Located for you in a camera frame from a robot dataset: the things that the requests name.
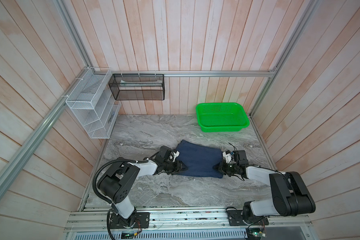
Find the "dark blue denim trousers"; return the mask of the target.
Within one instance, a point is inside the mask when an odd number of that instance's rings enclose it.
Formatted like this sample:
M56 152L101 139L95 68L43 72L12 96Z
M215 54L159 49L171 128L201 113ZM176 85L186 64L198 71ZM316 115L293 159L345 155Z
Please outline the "dark blue denim trousers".
M180 153L177 160L181 161L188 169L178 173L181 176L197 178L222 179L223 174L214 170L223 160L220 149L196 145L182 140L176 147Z

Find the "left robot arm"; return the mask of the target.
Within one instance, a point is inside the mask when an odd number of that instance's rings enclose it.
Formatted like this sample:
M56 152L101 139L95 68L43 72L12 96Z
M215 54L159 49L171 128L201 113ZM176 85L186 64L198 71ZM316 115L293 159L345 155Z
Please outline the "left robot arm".
M135 180L139 177L162 173L177 175L188 170L188 167L178 160L179 155L177 151L164 154L157 152L142 161L119 157L98 169L92 181L93 191L130 226L136 218L136 208L129 198Z

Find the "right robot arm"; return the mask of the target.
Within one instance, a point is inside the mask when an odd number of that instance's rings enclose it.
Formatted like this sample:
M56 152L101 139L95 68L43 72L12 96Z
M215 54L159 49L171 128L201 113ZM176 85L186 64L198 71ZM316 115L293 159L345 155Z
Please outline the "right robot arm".
M256 224L267 216L288 217L316 211L316 203L297 172L279 172L249 165L247 161L238 163L222 161L215 165L214 169L223 175L257 181L271 188L272 195L269 199L244 204L242 217L247 224Z

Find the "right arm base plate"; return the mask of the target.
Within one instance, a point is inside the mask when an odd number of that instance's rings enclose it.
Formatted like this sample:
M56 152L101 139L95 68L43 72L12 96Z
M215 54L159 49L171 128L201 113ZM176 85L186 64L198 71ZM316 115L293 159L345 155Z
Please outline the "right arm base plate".
M229 225L231 227L237 226L268 226L269 220L265 216L259 217L245 217L243 210L235 208L227 208L226 213L228 216Z

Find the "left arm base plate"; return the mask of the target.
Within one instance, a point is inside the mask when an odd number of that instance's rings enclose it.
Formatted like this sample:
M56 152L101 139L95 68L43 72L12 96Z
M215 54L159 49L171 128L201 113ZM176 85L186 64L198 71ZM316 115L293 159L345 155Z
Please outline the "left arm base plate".
M107 227L109 229L146 229L149 227L150 213L137 212L124 219L121 215L110 212L107 216Z

